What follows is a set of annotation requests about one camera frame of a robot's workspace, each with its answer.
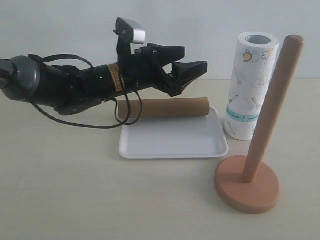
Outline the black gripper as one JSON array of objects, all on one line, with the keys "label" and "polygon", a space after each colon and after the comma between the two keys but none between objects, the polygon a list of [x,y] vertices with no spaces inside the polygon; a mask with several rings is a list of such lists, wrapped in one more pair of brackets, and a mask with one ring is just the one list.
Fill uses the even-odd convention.
[{"label": "black gripper", "polygon": [[[183,46],[148,43],[132,53],[131,44],[118,38],[116,50],[119,67],[117,76],[122,87],[116,94],[118,97],[147,88],[155,88],[175,97],[208,71],[207,61],[176,62],[185,57],[186,49]],[[171,73],[166,73],[164,67],[171,63]]]}]

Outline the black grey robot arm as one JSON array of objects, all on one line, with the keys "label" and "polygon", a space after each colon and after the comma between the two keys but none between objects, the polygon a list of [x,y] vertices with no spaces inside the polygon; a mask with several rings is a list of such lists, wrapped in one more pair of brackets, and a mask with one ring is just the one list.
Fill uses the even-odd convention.
[{"label": "black grey robot arm", "polygon": [[57,60],[78,56],[34,54],[0,62],[0,89],[10,100],[33,101],[52,107],[62,116],[82,113],[104,101],[148,88],[171,97],[208,70],[206,61],[183,63],[183,46],[149,43],[132,50],[128,41],[117,42],[117,61],[80,70],[73,65],[55,65]]}]

